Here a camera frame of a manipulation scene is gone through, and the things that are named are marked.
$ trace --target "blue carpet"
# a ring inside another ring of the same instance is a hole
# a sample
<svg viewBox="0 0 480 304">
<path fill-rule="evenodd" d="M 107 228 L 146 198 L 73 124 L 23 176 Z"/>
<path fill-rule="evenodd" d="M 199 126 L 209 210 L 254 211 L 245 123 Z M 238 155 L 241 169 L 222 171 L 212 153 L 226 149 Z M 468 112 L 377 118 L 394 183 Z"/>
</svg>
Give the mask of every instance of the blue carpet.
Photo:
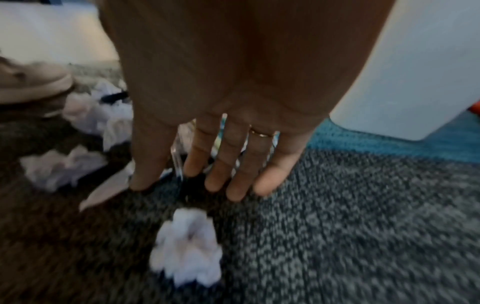
<svg viewBox="0 0 480 304">
<path fill-rule="evenodd" d="M 328 119 L 317 128 L 308 147 L 480 163 L 480 118 L 464 112 L 418 142 L 349 131 Z"/>
</svg>

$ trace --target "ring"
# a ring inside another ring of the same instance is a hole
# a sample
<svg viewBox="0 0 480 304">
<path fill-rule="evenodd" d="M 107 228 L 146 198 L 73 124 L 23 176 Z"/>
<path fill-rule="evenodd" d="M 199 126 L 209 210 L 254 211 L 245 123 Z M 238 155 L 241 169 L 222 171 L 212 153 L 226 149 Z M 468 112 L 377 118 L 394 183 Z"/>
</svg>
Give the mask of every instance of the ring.
<svg viewBox="0 0 480 304">
<path fill-rule="evenodd" d="M 250 133 L 255 134 L 255 135 L 258 135 L 258 136 L 260 136 L 260 137 L 273 137 L 273 136 L 275 135 L 275 133 L 273 133 L 273 134 L 271 134 L 271 135 L 270 135 L 270 134 L 260 133 L 260 132 L 258 132 L 258 131 L 255 131 L 255 129 L 252 128 L 251 126 L 250 126 Z"/>
</svg>

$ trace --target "red object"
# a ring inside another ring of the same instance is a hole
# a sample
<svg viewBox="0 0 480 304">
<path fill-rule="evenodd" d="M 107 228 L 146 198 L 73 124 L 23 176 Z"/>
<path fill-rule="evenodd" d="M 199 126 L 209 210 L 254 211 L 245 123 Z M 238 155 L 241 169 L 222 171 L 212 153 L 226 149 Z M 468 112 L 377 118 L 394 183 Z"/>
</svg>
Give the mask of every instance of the red object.
<svg viewBox="0 0 480 304">
<path fill-rule="evenodd" d="M 480 101 L 470 107 L 470 112 L 480 115 Z"/>
</svg>

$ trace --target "beige shoe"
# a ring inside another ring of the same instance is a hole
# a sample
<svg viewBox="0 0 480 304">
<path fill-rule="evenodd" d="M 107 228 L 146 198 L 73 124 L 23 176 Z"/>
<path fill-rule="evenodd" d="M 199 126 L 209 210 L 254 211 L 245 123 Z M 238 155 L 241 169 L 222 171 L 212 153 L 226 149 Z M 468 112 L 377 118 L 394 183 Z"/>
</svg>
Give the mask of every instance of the beige shoe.
<svg viewBox="0 0 480 304">
<path fill-rule="evenodd" d="M 0 56 L 0 105 L 52 97 L 70 89 L 72 75 L 48 63 L 22 65 Z"/>
</svg>

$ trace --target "crumpled paper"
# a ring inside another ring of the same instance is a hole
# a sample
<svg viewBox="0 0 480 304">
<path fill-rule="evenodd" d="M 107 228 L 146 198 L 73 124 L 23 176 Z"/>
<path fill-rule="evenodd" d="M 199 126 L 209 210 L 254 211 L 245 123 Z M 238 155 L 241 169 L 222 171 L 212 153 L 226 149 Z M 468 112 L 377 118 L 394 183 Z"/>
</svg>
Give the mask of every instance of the crumpled paper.
<svg viewBox="0 0 480 304">
<path fill-rule="evenodd" d="M 107 161 L 100 153 L 79 145 L 69 155 L 50 150 L 41 156 L 22 157 L 20 164 L 35 187 L 55 192 L 68 184 L 75 187 L 80 178 L 104 167 Z"/>
<path fill-rule="evenodd" d="M 112 105 L 99 102 L 101 97 L 121 91 L 107 80 L 100 80 L 91 94 L 70 93 L 61 114 L 77 130 L 102 136 L 103 150 L 108 151 L 132 138 L 132 105 L 122 101 Z"/>
<path fill-rule="evenodd" d="M 112 197 L 126 191 L 129 188 L 130 177 L 135 171 L 135 162 L 130 161 L 125 168 L 112 175 L 100 186 L 98 186 L 88 198 L 80 203 L 78 209 L 80 212 L 87 208 L 100 205 Z M 172 173 L 172 169 L 165 169 L 160 175 L 160 179 L 169 176 Z"/>
<path fill-rule="evenodd" d="M 222 277 L 221 258 L 213 220 L 203 210 L 180 208 L 158 231 L 149 263 L 177 287 L 195 280 L 210 287 Z"/>
</svg>

